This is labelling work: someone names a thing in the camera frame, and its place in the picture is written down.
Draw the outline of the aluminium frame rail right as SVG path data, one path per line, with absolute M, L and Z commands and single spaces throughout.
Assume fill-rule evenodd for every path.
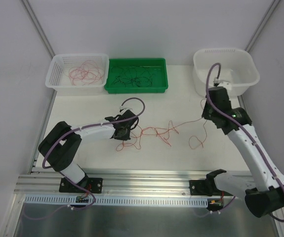
M 237 121 L 241 126 L 234 132 L 233 143 L 240 151 L 250 170 L 253 167 L 259 168 L 264 163 L 263 156 L 266 156 L 266 153 L 263 152 L 263 146 L 258 139 L 255 127 L 248 113 L 242 107 L 239 107 L 239 109 L 241 112 L 238 114 Z

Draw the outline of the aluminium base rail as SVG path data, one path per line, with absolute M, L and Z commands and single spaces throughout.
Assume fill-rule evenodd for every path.
M 190 180 L 204 179 L 208 171 L 159 171 L 85 169 L 89 177 L 103 179 L 103 196 L 189 197 Z M 21 174 L 14 188 L 16 194 L 58 194 L 61 175 L 34 168 Z

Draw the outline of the aluminium frame rail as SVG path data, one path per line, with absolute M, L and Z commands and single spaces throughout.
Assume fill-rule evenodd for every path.
M 30 0 L 20 0 L 20 4 L 22 5 L 25 14 L 27 15 L 30 25 L 32 26 L 32 31 L 42 44 L 43 49 L 47 52 L 48 56 L 52 59 L 55 56 L 54 49 L 41 25 L 35 10 L 30 2 Z
M 258 139 L 255 127 L 248 113 L 242 107 L 239 107 L 239 109 L 241 112 L 238 114 L 237 121 L 241 126 L 234 132 L 233 143 L 240 151 L 250 170 L 253 167 L 259 168 L 264 163 L 263 156 L 266 156 L 266 153 L 263 152 L 263 146 Z

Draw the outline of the green plastic tray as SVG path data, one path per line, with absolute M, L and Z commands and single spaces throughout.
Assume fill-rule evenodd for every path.
M 164 93 L 168 89 L 164 58 L 115 58 L 109 60 L 104 86 L 110 94 Z

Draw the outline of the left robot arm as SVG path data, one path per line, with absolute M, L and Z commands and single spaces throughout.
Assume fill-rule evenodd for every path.
M 74 162 L 79 146 L 102 139 L 127 141 L 138 122 L 138 116 L 130 110 L 115 117 L 105 117 L 100 124 L 89 128 L 76 128 L 61 121 L 39 144 L 38 151 L 52 169 L 65 177 L 64 187 L 70 185 L 76 192 L 90 190 L 92 179 Z

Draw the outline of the white plastic tub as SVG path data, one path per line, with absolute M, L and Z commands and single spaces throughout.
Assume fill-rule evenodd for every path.
M 212 70 L 209 87 L 213 86 L 213 80 L 219 79 L 230 81 L 232 90 L 229 96 L 241 96 L 245 91 L 260 81 L 260 74 L 254 64 L 252 56 L 238 48 L 207 48 L 198 50 L 193 56 L 193 80 L 198 95 L 205 97 L 205 84 L 208 71 L 215 63 L 221 64 Z

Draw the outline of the white perforated basket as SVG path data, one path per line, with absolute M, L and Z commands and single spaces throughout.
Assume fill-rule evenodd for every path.
M 100 94 L 108 70 L 109 56 L 104 53 L 57 54 L 50 63 L 45 86 L 60 96 Z

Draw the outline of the orange wire pulled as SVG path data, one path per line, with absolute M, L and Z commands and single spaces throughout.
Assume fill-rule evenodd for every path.
M 196 118 L 190 121 L 181 122 L 175 128 L 182 128 L 183 130 L 187 129 L 187 132 L 190 134 L 188 138 L 188 145 L 191 150 L 203 149 L 204 144 L 207 140 L 207 129 L 206 129 L 207 120 L 204 118 Z

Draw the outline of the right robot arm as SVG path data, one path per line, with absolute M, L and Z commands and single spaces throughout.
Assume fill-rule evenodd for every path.
M 262 146 L 245 109 L 232 108 L 226 88 L 217 86 L 206 90 L 202 117 L 212 121 L 236 146 L 252 174 L 254 184 L 219 169 L 206 175 L 199 192 L 212 196 L 225 191 L 242 198 L 249 211 L 258 218 L 283 208 L 284 175 Z

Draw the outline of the aluminium frame rail left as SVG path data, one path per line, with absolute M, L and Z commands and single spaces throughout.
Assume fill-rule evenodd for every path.
M 35 10 L 30 2 L 30 0 L 20 0 L 20 4 L 22 5 L 25 14 L 27 15 L 30 25 L 32 26 L 32 31 L 42 44 L 43 49 L 47 52 L 48 56 L 52 59 L 55 56 L 54 49 L 41 25 Z

